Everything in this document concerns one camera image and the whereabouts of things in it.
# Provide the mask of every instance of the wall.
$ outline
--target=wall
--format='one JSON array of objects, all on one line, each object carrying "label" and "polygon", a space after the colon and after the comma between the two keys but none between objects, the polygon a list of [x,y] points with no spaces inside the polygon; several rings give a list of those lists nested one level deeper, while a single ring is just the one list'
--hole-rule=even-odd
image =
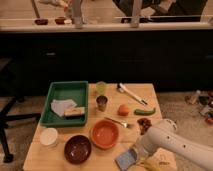
[{"label": "wall", "polygon": [[213,30],[4,33],[0,40],[1,56],[18,59],[11,68],[25,94],[72,80],[148,82],[157,91],[213,87]]}]

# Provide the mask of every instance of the white container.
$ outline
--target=white container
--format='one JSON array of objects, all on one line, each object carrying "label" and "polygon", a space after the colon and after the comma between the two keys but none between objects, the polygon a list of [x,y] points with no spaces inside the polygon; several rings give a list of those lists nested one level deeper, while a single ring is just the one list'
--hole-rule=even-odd
[{"label": "white container", "polygon": [[54,147],[58,143],[58,131],[55,128],[46,128],[40,135],[40,142],[47,147]]}]

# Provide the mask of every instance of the cucumber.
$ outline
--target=cucumber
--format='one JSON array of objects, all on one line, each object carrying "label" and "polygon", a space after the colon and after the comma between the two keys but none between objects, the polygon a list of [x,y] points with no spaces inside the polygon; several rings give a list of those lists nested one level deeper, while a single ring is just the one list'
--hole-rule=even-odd
[{"label": "cucumber", "polygon": [[144,115],[149,116],[156,112],[156,108],[154,107],[152,110],[141,110],[141,109],[135,109],[134,114],[135,115]]}]

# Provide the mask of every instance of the green plastic tray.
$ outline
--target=green plastic tray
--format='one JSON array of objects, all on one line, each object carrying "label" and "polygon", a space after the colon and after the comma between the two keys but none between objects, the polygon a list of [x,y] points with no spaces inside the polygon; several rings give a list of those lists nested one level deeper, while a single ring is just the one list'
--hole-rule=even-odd
[{"label": "green plastic tray", "polygon": [[[85,107],[85,115],[65,118],[60,117],[51,110],[53,99],[73,99],[78,107]],[[50,85],[40,124],[46,127],[82,126],[87,122],[88,115],[88,82],[53,82]]]}]

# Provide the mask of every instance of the wooden table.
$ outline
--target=wooden table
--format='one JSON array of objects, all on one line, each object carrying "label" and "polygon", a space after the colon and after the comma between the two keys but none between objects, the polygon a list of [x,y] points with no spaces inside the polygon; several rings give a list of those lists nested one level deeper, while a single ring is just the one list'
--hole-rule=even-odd
[{"label": "wooden table", "polygon": [[[25,163],[24,170],[38,170],[38,171],[60,171],[60,170],[91,170],[91,171],[112,171],[119,170],[114,159],[122,152],[125,152],[137,139],[139,135],[139,126],[137,120],[143,116],[134,115],[133,111],[136,108],[140,109],[152,109],[156,107],[156,113],[148,116],[151,119],[152,124],[162,119],[161,111],[155,94],[155,90],[152,84],[126,84],[127,88],[137,93],[145,101],[148,102],[148,106],[145,107],[139,104],[137,101],[129,97],[127,94],[120,93],[116,90],[116,84],[107,84],[106,96],[108,97],[107,109],[105,112],[100,112],[96,107],[96,91],[95,84],[89,85],[89,106],[88,106],[88,121],[83,127],[65,127],[57,128],[59,132],[59,143],[55,147],[44,147],[39,142],[40,133],[44,127],[38,124],[34,138],[30,145]],[[127,117],[121,117],[117,115],[118,107],[121,104],[127,104],[131,109],[131,112]],[[101,150],[92,145],[92,153],[86,162],[80,165],[73,165],[69,163],[64,157],[65,143],[74,135],[81,134],[89,137],[89,131],[94,123],[101,120],[103,117],[108,116],[117,120],[125,120],[129,123],[134,123],[133,129],[119,127],[119,141],[109,150]],[[152,157],[157,163],[169,162],[168,165],[164,165],[165,170],[176,170],[176,162],[174,160],[173,153],[159,149]],[[140,166],[132,166],[129,170],[146,170]]]}]

